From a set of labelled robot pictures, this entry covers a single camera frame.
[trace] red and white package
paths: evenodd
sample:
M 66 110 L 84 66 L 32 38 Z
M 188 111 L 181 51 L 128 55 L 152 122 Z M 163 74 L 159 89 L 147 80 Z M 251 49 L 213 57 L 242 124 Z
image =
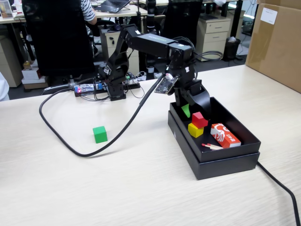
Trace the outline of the red and white package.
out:
M 240 146 L 241 142 L 234 136 L 223 124 L 213 124 L 211 126 L 211 135 L 223 147 L 236 147 Z

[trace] black box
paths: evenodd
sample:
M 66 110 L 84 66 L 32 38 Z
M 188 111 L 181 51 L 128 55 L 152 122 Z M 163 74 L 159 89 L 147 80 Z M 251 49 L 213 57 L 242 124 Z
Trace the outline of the black box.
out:
M 259 158 L 261 142 L 214 97 L 210 98 L 210 102 L 212 117 L 208 126 L 204 128 L 204 134 L 198 138 L 192 137 L 187 129 L 188 124 L 192 122 L 192 114 L 187 118 L 176 103 L 170 104 L 168 112 L 168 125 L 195 176 L 201 180 L 254 169 Z M 200 106 L 194 105 L 190 106 L 190 112 L 202 110 Z M 211 125 L 216 123 L 224 124 L 241 141 L 241 146 L 221 150 L 203 147 L 202 143 L 220 146 L 210 134 Z

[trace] robotic arm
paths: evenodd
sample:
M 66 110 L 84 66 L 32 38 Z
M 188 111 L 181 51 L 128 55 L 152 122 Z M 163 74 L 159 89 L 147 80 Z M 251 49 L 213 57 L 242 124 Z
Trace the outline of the robotic arm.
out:
M 201 106 L 204 118 L 210 119 L 210 96 L 202 81 L 195 79 L 192 47 L 155 34 L 140 34 L 134 24 L 122 27 L 115 52 L 107 65 L 99 69 L 99 79 L 107 83 L 111 97 L 116 100 L 126 98 L 122 82 L 126 80 L 128 71 L 128 48 L 166 59 L 168 71 L 176 80 L 168 89 L 168 95 L 175 93 L 179 107 L 186 104 Z

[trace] striped shirt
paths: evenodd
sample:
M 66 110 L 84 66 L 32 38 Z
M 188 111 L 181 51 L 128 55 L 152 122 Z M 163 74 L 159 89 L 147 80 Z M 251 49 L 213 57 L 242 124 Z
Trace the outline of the striped shirt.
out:
M 90 0 L 80 0 L 81 10 L 83 11 L 85 21 L 91 21 L 95 17 L 95 13 L 92 10 L 92 5 Z M 88 34 L 90 33 L 90 29 L 86 26 Z

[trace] office desk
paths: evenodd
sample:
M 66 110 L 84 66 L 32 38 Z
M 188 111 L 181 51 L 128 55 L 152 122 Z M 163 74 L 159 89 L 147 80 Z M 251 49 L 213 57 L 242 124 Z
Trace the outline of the office desk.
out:
M 244 65 L 199 73 L 203 84 L 262 142 L 260 162 L 301 205 L 301 94 Z M 147 91 L 154 81 L 142 82 Z M 140 96 L 141 90 L 134 90 Z M 290 196 L 262 170 L 197 181 L 168 124 L 173 96 L 153 93 L 99 157 L 71 153 L 41 119 L 47 96 L 0 103 L 0 225 L 295 225 Z M 58 94 L 43 113 L 77 151 L 109 141 L 140 103 Z
M 125 17 L 125 16 L 136 16 L 137 15 L 137 11 L 138 11 L 138 7 L 135 5 L 127 5 L 127 8 L 129 8 L 130 10 L 127 10 L 125 8 L 123 8 L 121 11 L 119 11 L 118 13 L 104 13 L 104 12 L 100 12 L 100 11 L 96 11 L 96 17 L 97 18 L 105 18 L 105 17 Z M 141 12 L 142 16 L 146 16 L 147 15 L 147 10 L 140 8 L 139 9 Z
M 146 0 L 139 0 L 139 3 L 146 4 Z M 213 3 L 213 1 L 203 1 L 203 4 Z M 168 0 L 156 0 L 156 6 L 168 6 Z
M 129 8 L 130 10 L 122 9 L 118 13 L 104 13 L 104 12 L 96 11 L 95 15 L 96 15 L 96 18 L 120 17 L 120 16 L 125 17 L 125 16 L 136 16 L 137 15 L 137 13 L 136 13 L 138 10 L 137 6 L 128 5 L 127 8 Z M 147 15 L 146 10 L 144 10 L 142 8 L 140 8 L 139 10 L 140 10 L 142 16 Z M 20 23 L 20 22 L 26 22 L 26 20 L 15 20 L 14 18 L 3 19 L 2 17 L 0 17 L 0 24 L 12 24 L 12 23 Z

